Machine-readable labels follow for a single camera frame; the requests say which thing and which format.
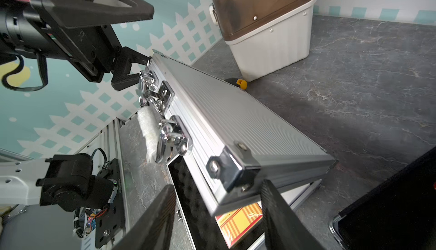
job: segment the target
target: black egg crate foam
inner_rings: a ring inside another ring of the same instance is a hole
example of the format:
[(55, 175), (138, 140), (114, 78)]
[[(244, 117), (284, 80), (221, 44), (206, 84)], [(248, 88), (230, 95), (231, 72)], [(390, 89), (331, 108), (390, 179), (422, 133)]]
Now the black egg crate foam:
[[(210, 216), (183, 157), (175, 159), (168, 168), (197, 250), (228, 249), (215, 217)], [(232, 249), (247, 250), (263, 233), (260, 223)]]

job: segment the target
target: yellow and red packaging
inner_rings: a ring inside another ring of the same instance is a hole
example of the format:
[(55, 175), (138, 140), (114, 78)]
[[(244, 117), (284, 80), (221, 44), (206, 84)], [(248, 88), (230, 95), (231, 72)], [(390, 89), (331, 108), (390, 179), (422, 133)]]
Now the yellow and red packaging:
[(228, 248), (232, 248), (262, 219), (257, 203), (215, 217)]

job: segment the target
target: white plastic container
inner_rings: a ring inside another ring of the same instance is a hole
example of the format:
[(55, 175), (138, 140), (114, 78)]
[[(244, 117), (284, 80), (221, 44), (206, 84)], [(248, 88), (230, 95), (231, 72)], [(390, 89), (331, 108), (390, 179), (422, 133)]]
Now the white plastic container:
[(309, 55), (315, 1), (311, 0), (235, 40), (225, 41), (246, 81), (263, 77)]

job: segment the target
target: gray marble countertop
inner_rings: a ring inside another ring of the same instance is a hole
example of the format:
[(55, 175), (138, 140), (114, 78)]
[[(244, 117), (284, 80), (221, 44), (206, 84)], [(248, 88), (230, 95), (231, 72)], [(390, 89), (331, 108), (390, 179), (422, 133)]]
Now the gray marble countertop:
[[(313, 16), (309, 56), (248, 83), (249, 94), (339, 160), (296, 212), (326, 249), (340, 249), (328, 221), (436, 145), (435, 46), (433, 26)], [(241, 76), (223, 40), (193, 67)], [(120, 140), (134, 224), (169, 180), (165, 166), (145, 163), (135, 116)], [(177, 220), (171, 248), (191, 248)]]

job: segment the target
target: briefcase latch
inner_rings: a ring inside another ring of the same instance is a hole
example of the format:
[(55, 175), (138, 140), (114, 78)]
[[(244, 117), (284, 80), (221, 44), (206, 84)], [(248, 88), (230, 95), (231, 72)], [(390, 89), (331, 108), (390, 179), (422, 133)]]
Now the briefcase latch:
[(192, 138), (179, 116), (161, 120), (159, 131), (156, 163), (166, 163), (179, 155), (186, 155), (192, 149)]

